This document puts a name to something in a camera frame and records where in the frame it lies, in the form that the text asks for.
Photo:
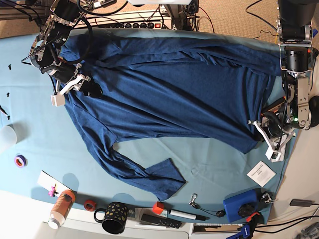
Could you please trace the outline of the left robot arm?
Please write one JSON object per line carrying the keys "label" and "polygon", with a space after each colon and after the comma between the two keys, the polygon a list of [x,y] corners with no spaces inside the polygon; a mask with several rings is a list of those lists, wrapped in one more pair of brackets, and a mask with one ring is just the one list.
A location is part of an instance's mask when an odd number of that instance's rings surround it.
{"label": "left robot arm", "polygon": [[265,141],[277,149],[292,138],[295,129],[310,129],[319,123],[319,98],[310,97],[313,70],[319,51],[313,48],[312,18],[317,0],[280,0],[277,18],[280,68],[285,100],[277,111],[267,110],[257,127]]}

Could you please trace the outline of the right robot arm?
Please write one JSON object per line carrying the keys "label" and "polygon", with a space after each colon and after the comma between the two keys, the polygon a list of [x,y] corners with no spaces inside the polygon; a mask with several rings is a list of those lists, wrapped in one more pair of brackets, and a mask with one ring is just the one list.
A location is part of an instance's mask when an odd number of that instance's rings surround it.
{"label": "right robot arm", "polygon": [[[45,30],[35,38],[29,55],[30,64],[47,74],[53,85],[53,95],[65,95],[71,90],[81,91],[84,95],[99,98],[101,87],[90,76],[80,73],[81,62],[89,55],[93,46],[93,28],[83,16],[87,13],[85,6],[90,2],[85,0],[56,0],[50,10]],[[71,31],[79,22],[84,22],[88,29],[88,43],[85,51],[76,60],[66,60],[60,57],[62,46],[66,43]]]}

